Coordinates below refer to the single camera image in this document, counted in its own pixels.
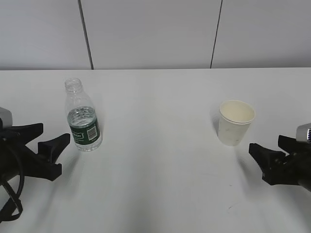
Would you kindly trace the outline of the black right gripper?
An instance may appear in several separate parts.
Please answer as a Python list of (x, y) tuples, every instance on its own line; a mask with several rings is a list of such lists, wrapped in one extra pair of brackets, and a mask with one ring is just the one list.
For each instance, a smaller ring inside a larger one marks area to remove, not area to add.
[(269, 185), (297, 185), (311, 190), (311, 157), (296, 153), (297, 141), (279, 135), (278, 147), (288, 153), (270, 150), (250, 143), (248, 152), (262, 171), (262, 179)]

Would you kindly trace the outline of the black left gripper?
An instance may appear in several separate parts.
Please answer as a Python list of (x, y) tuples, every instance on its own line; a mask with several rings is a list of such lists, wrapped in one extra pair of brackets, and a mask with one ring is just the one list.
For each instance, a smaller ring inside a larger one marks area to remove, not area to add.
[(38, 143), (38, 152), (34, 153), (26, 144), (43, 134), (43, 123), (24, 126), (12, 126), (13, 141), (0, 144), (0, 172), (9, 178), (18, 175), (56, 180), (62, 174), (62, 165), (56, 161), (70, 143), (70, 134), (65, 133), (49, 141)]

